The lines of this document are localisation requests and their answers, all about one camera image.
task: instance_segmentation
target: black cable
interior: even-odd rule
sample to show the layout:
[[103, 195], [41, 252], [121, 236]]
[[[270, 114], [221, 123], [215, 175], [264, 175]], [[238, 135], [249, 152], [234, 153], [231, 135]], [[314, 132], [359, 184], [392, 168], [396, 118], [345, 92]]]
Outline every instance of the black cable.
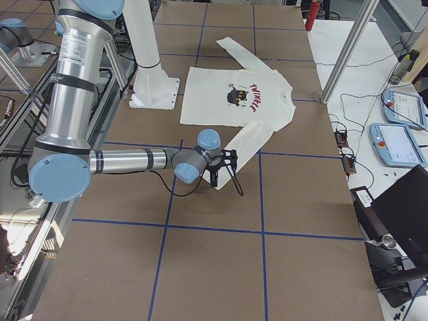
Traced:
[[18, 45], [21, 45], [21, 38], [10, 28], [2, 26], [3, 29], [6, 29], [8, 32], [12, 33], [12, 35], [16, 38], [18, 41]]
[[7, 98], [7, 99], [9, 99], [9, 100], [13, 100], [13, 101], [15, 101], [12, 97], [9, 97], [9, 96], [0, 95], [0, 97], [4, 97], [4, 98]]
[[36, 41], [37, 41], [37, 42], [47, 43], [48, 45], [54, 45], [54, 46], [56, 46], [58, 49], [60, 49], [59, 45], [56, 45], [56, 44], [54, 44], [54, 43], [52, 43], [52, 42], [47, 42], [47, 41], [40, 40], [40, 39], [37, 39]]
[[331, 123], [332, 123], [332, 124], [342, 125], [342, 126], [344, 127], [344, 129], [337, 130], [337, 125], [336, 125], [336, 128], [334, 129], [334, 131], [336, 131], [336, 132], [345, 132], [345, 134], [346, 134], [346, 132], [348, 131], [348, 130], [347, 130], [347, 128], [346, 128], [346, 126], [345, 126], [345, 124], [344, 124], [343, 122], [333, 121], [333, 122], [331, 122]]
[[52, 0], [49, 0], [49, 3], [51, 4], [51, 8], [52, 8], [53, 14], [56, 15], [54, 3], [52, 2]]
[[33, 136], [33, 133], [34, 133], [35, 127], [37, 126], [37, 123], [40, 121], [41, 115], [43, 114], [43, 111], [46, 107], [47, 100], [50, 99], [52, 87], [53, 86], [50, 84], [48, 89], [47, 89], [47, 92], [46, 92], [46, 97], [45, 97], [45, 99], [43, 99], [43, 103], [39, 109], [37, 116], [35, 117], [33, 126], [30, 128], [30, 131], [29, 131], [24, 143], [22, 144], [22, 147], [19, 150], [18, 155], [15, 157], [15, 160], [13, 161], [13, 164], [11, 167], [11, 183], [13, 185], [15, 185], [16, 187], [19, 187], [19, 188], [29, 187], [29, 184], [20, 184], [15, 180], [15, 169], [16, 169], [16, 165], [17, 165], [19, 159], [22, 157], [22, 154], [23, 154], [23, 151], [25, 150], [25, 147], [27, 147], [27, 144], [28, 144], [31, 136]]
[[91, 113], [91, 117], [93, 117], [95, 111], [98, 109], [98, 107], [100, 106], [101, 103], [101, 98], [103, 97], [103, 95], [106, 93], [108, 86], [110, 85], [110, 82], [112, 81], [112, 77], [113, 77], [113, 73], [110, 69], [108, 68], [100, 68], [99, 69], [100, 72], [108, 72], [108, 81], [106, 83], [106, 85], [104, 86], [102, 92], [100, 93], [98, 86], [96, 86], [96, 90], [98, 92], [98, 99], [95, 103], [95, 106], [92, 109], [92, 113]]
[[135, 174], [135, 173], [145, 173], [146, 171], [132, 171], [132, 172], [123, 172], [123, 173], [105, 173], [107, 175], [128, 175], [128, 174]]
[[159, 173], [158, 173], [158, 172], [156, 172], [156, 171], [148, 171], [148, 172], [149, 172], [149, 173], [153, 173], [153, 174], [157, 175], [157, 176], [161, 179], [161, 181], [162, 181], [163, 185], [165, 186], [165, 188], [167, 189], [167, 191], [168, 191], [170, 194], [172, 194], [172, 195], [174, 195], [174, 196], [177, 196], [177, 197], [186, 197], [186, 196], [189, 196], [190, 194], [193, 194], [193, 193], [198, 189], [199, 185], [201, 184], [202, 176], [203, 176], [203, 174], [205, 173], [205, 170], [202, 172], [201, 177], [199, 178], [199, 181], [198, 181], [198, 183], [196, 184], [195, 188], [194, 188], [193, 190], [191, 190], [190, 192], [186, 193], [186, 194], [176, 194], [176, 193], [174, 193], [174, 192], [172, 191], [172, 189], [170, 189], [170, 188], [168, 187], [167, 183], [165, 182], [165, 180], [163, 179], [163, 177], [162, 177], [162, 175], [161, 175], [161, 174], [159, 174]]
[[202, 176], [203, 176], [204, 172], [202, 173], [201, 178], [199, 179], [199, 181], [198, 181], [197, 185], [195, 186], [195, 188], [192, 191], [190, 191], [190, 192], [188, 192], [186, 194], [176, 194], [176, 193], [174, 193], [172, 191], [172, 189], [170, 189], [168, 187], [168, 185], [165, 182], [163, 176], [161, 174], [159, 174], [158, 172], [156, 172], [156, 171], [133, 171], [133, 172], [125, 172], [125, 173], [107, 173], [107, 175], [127, 175], [127, 174], [135, 174], [135, 173], [154, 173], [154, 174], [156, 174], [161, 179], [163, 185], [165, 186], [165, 188], [167, 189], [167, 191], [170, 194], [172, 194], [174, 196], [177, 196], [177, 197], [186, 197], [186, 196], [189, 196], [190, 194], [193, 194], [198, 189], [199, 185], [201, 184], [201, 180], [202, 180]]
[[336, 120], [339, 121], [339, 117], [337, 117], [335, 114], [328, 114], [328, 115], [336, 117]]
[[[125, 32], [126, 32], [126, 36], [128, 37], [128, 39], [130, 39], [129, 38], [129, 33], [128, 33], [128, 28], [126, 27], [126, 22], [124, 21], [124, 23], [123, 23], [123, 26], [124, 26], [124, 29], [125, 29]], [[129, 46], [130, 46], [130, 49], [132, 50], [132, 54], [134, 53], [134, 50], [132, 49], [132, 44], [131, 44], [131, 42], [129, 41]], [[126, 91], [126, 89], [129, 87], [129, 85], [130, 85], [130, 83], [131, 83], [131, 81], [132, 81], [132, 79], [133, 79], [133, 77], [135, 76], [135, 74], [136, 74], [136, 72], [137, 72], [137, 70], [138, 70], [138, 64], [137, 64], [137, 62], [136, 62], [136, 58], [135, 58], [135, 55], [133, 54], [133, 56], [134, 56], [134, 70], [131, 72], [131, 75], [129, 75], [129, 77], [128, 77], [128, 81], [126, 82], [126, 84], [125, 84], [125, 87], [123, 87], [121, 90], [120, 90], [120, 99], [122, 99], [123, 98], [123, 95], [124, 95], [124, 93], [125, 93], [125, 91]]]
[[349, 119], [349, 118], [346, 117], [345, 106], [344, 106], [344, 102], [343, 102], [343, 96], [350, 96], [350, 97], [353, 97], [353, 98], [366, 98], [366, 97], [378, 97], [379, 95], [365, 95], [365, 96], [354, 96], [354, 95], [351, 95], [351, 94], [341, 94], [340, 95], [340, 106], [342, 107], [343, 118], [346, 119], [347, 121], [351, 122], [351, 123], [359, 125], [362, 128], [362, 130], [361, 131], [357, 130], [357, 131], [359, 131], [362, 134], [364, 132], [364, 126], [362, 124], [360, 124], [359, 122], [356, 122], [356, 121], [351, 120], [351, 119]]
[[413, 30], [412, 30], [412, 32], [411, 32], [411, 34], [410, 34], [409, 38], [407, 38], [407, 41], [405, 42], [405, 44], [404, 44], [404, 46], [403, 46], [403, 48], [402, 48], [402, 50], [401, 50], [401, 52], [400, 52], [400, 54], [399, 54], [399, 57], [401, 57], [401, 55], [403, 54], [403, 51], [404, 51], [404, 49], [406, 49], [406, 46], [407, 46], [408, 42], [410, 41], [410, 38], [412, 38], [412, 35], [415, 33], [415, 31], [416, 31], [417, 27], [419, 26], [419, 24], [420, 24], [420, 23], [421, 23], [421, 21], [422, 21], [422, 18], [424, 18], [425, 14], [426, 14], [427, 12], [428, 12], [428, 8], [426, 8], [426, 10], [425, 10], [425, 12], [423, 13], [422, 17], [421, 17], [421, 18], [419, 19], [419, 21], [417, 22], [417, 24], [416, 24], [415, 28], [413, 28]]
[[[24, 119], [24, 123], [28, 126], [28, 128], [31, 128], [32, 125], [26, 119]], [[38, 131], [35, 130], [35, 128], [34, 133], [39, 136], [41, 135]]]
[[130, 61], [132, 61], [132, 62], [135, 62], [135, 58], [127, 57], [127, 56], [125, 56], [123, 53], [120, 53], [120, 52], [119, 52], [119, 51], [117, 51], [117, 50], [116, 50], [116, 53], [117, 53], [120, 57], [123, 57], [123, 58], [125, 58], [125, 59], [127, 59], [127, 60], [130, 60]]
[[[362, 64], [362, 65], [355, 65], [355, 66], [346, 66], [346, 67], [350, 67], [350, 68], [355, 68], [355, 67], [367, 67], [367, 66], [371, 66], [371, 65], [374, 65], [374, 64], [377, 64], [378, 62], [383, 62], [383, 61], [385, 61], [386, 59], [388, 59], [388, 58], [390, 58], [390, 57], [392, 57], [392, 56], [395, 56], [395, 54], [397, 54], [397, 53], [399, 53], [400, 52], [400, 50], [397, 50], [397, 51], [395, 51], [395, 52], [393, 52], [391, 55], [389, 55], [389, 56], [387, 56], [387, 57], [385, 57], [385, 58], [383, 58], [383, 59], [380, 59], [380, 60], [376, 60], [375, 62], [371, 62], [371, 63], [369, 63], [369, 64]], [[334, 65], [336, 65], [336, 64], [323, 64], [322, 62], [317, 62], [317, 63], [315, 63], [316, 65], [322, 65], [322, 66], [334, 66]]]
[[226, 169], [230, 175], [230, 178], [232, 179], [233, 184], [235, 185], [236, 191], [240, 196], [243, 196], [243, 189], [242, 189], [241, 183], [239, 183], [238, 178], [236, 177], [236, 173], [233, 172], [232, 174], [232, 172], [229, 170], [229, 165], [226, 166]]
[[372, 183], [370, 184], [369, 187], [367, 187], [367, 189], [371, 189], [372, 186], [373, 186], [373, 184], [375, 183], [375, 180], [374, 180], [375, 176], [373, 175], [373, 172], [370, 169], [368, 169], [367, 167], [365, 167], [363, 164], [361, 164], [360, 162], [357, 162], [356, 160], [355, 160], [355, 163], [358, 164], [358, 165], [360, 165], [360, 166], [362, 166], [362, 167], [364, 167], [370, 173], [370, 175], [372, 175]]

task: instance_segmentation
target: silver arm segment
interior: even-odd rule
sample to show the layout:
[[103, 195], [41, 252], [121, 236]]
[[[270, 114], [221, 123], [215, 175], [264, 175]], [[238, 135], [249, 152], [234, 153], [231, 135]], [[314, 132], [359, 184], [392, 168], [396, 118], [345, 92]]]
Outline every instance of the silver arm segment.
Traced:
[[[213, 146], [207, 146], [206, 141], [202, 141], [207, 139], [207, 135], [214, 137]], [[198, 137], [198, 144], [208, 148], [197, 145], [191, 150], [179, 150], [177, 148], [91, 150], [90, 170], [92, 174], [118, 174], [173, 169], [178, 178], [190, 184], [202, 175], [207, 167], [220, 163], [219, 142], [218, 134], [214, 130], [208, 129], [203, 130]]]
[[210, 129], [199, 134], [197, 146], [190, 150], [91, 150], [86, 132], [102, 50], [106, 43], [111, 44], [114, 20], [123, 1], [107, 3], [107, 9], [90, 7], [93, 3], [84, 0], [60, 3], [57, 21], [64, 35], [57, 72], [51, 77], [49, 118], [45, 132], [36, 138], [28, 166], [31, 189], [46, 201], [79, 197], [94, 173], [173, 169], [180, 180], [190, 184], [205, 169], [212, 173], [213, 181], [218, 169], [225, 166], [220, 137]]

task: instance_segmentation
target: blue tape line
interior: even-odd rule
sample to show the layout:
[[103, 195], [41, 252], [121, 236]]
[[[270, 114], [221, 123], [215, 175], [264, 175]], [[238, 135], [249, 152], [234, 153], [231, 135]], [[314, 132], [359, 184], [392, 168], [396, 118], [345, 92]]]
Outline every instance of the blue tape line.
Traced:
[[164, 224], [156, 223], [142, 223], [142, 222], [129, 222], [129, 221], [111, 221], [105, 219], [72, 219], [73, 222], [86, 222], [86, 223], [102, 223], [102, 224], [117, 224], [117, 225], [137, 225], [137, 226], [149, 226], [149, 227], [165, 227]]
[[18, 89], [0, 89], [0, 92], [21, 92]]
[[43, 5], [43, 2], [41, 2], [41, 1], [40, 1], [40, 4], [39, 4], [39, 5], [38, 5], [34, 10], [33, 10], [33, 12], [31, 12], [31, 13], [29, 14], [29, 16], [28, 16], [28, 17], [26, 17], [23, 21], [25, 21], [25, 20], [27, 20], [28, 18], [30, 18], [30, 17], [35, 13], [35, 11], [41, 7], [41, 5]]
[[306, 154], [288, 154], [286, 152], [260, 152], [263, 155], [274, 156], [295, 156], [295, 157], [308, 157], [308, 158], [327, 158], [327, 159], [340, 159], [339, 156], [322, 156], [322, 155], [306, 155]]
[[25, 15], [25, 14], [27, 15], [29, 13], [35, 13], [37, 15], [54, 15], [54, 13], [52, 13], [52, 12], [35, 12], [35, 10], [37, 10], [37, 9], [39, 9], [39, 7], [35, 8], [33, 12], [8, 11], [8, 13], [18, 13], [20, 15]]
[[[184, 141], [183, 139], [180, 141], [180, 149], [183, 147], [183, 141]], [[173, 187], [171, 189], [171, 191], [173, 193], [175, 191], [175, 183], [176, 183], [176, 181], [177, 181], [177, 176], [174, 175]], [[156, 276], [154, 277], [152, 299], [150, 301], [150, 309], [148, 311], [147, 321], [151, 321], [152, 320], [153, 307], [154, 307], [154, 299], [156, 297], [156, 291], [157, 291], [158, 281], [159, 281], [159, 274], [161, 272], [161, 267], [160, 266], [162, 264], [163, 251], [164, 251], [164, 248], [165, 248], [165, 241], [167, 240], [168, 223], [169, 223], [169, 217], [171, 215], [171, 208], [173, 206], [173, 199], [174, 199], [174, 195], [171, 193], [171, 196], [169, 197], [167, 218], [165, 219], [165, 227], [163, 229], [162, 244], [160, 245], [160, 253], [159, 253], [159, 259], [158, 259], [158, 266], [156, 268]]]
[[226, 25], [192, 25], [187, 23], [153, 23], [154, 25], [170, 25], [175, 27], [208, 27], [208, 28], [229, 28], [229, 29], [259, 29], [259, 30], [280, 30], [280, 31], [306, 31], [305, 29], [293, 29], [293, 28], [262, 28], [262, 27], [234, 27]]
[[316, 234], [300, 234], [300, 233], [282, 233], [282, 232], [265, 232], [266, 235], [277, 236], [291, 236], [291, 237], [305, 237], [312, 239], [341, 239], [345, 241], [364, 241], [362, 237], [347, 237], [347, 236], [334, 236], [334, 235], [316, 235]]
[[10, 8], [12, 8], [16, 3], [17, 3], [17, 0], [15, 0], [15, 2], [14, 2], [14, 3], [12, 3], [10, 6], [8, 6], [8, 7], [6, 8], [6, 10], [4, 10], [3, 12], [8, 12], [8, 11], [9, 11], [9, 9], [10, 9]]
[[223, 57], [223, 56], [201, 56], [199, 55], [200, 58], [227, 58], [227, 59], [235, 59], [234, 57]]
[[207, 4], [206, 4], [206, 6], [205, 6], [205, 13], [204, 13], [204, 16], [203, 16], [201, 36], [199, 37], [198, 52], [196, 53], [195, 67], [197, 67], [197, 66], [198, 66], [199, 53], [201, 52], [201, 44], [202, 44], [203, 30], [204, 30], [204, 27], [205, 27], [205, 20], [206, 20], [206, 18], [207, 18], [207, 12], [208, 12], [208, 3], [207, 3]]
[[259, 189], [260, 189], [260, 217], [261, 217], [261, 252], [263, 256], [263, 288], [265, 303], [265, 321], [269, 321], [269, 302], [268, 302], [268, 275], [266, 272], [266, 242], [265, 242], [265, 214], [263, 208], [263, 175], [261, 169], [261, 151], [259, 155]]
[[200, 226], [184, 226], [184, 225], [168, 225], [168, 227], [171, 229], [192, 229], [192, 230], [199, 230], [199, 231], [261, 234], [261, 231], [251, 231], [249, 229], [222, 229], [222, 228], [216, 228], [216, 227], [200, 227]]
[[[261, 231], [252, 231], [249, 229], [222, 229], [215, 227], [200, 227], [200, 226], [187, 226], [187, 225], [165, 225], [159, 223], [145, 223], [145, 222], [131, 222], [131, 221], [113, 221], [107, 219], [83, 219], [74, 218], [73, 222], [83, 223], [101, 223], [101, 224], [117, 224], [117, 225], [134, 225], [134, 226], [147, 226], [147, 227], [168, 227], [171, 229], [190, 229], [197, 231], [212, 231], [212, 232], [227, 232], [227, 233], [241, 233], [241, 234], [262, 234]], [[303, 233], [286, 233], [286, 232], [273, 232], [265, 231], [265, 235], [287, 236], [287, 237], [303, 237], [311, 239], [341, 239], [345, 241], [364, 241], [362, 237], [348, 237], [348, 236], [334, 236], [334, 235], [317, 235], [317, 234], [303, 234]]]
[[159, 53], [160, 56], [179, 56], [179, 57], [196, 57], [196, 55], [187, 55], [185, 53]]

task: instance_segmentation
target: brown cardboard table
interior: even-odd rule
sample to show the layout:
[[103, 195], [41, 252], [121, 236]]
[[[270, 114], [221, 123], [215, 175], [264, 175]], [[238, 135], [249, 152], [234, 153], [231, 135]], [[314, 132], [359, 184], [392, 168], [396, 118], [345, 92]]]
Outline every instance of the brown cardboard table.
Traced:
[[[151, 173], [93, 177], [33, 320], [382, 320], [299, 9], [164, 2], [155, 29], [181, 79], [175, 109], [122, 101], [104, 148], [192, 147], [205, 127], [179, 124], [187, 72], [240, 68], [226, 36], [291, 83], [294, 119], [239, 172], [245, 197], [231, 182], [178, 198]], [[240, 129], [213, 128], [224, 143]]]

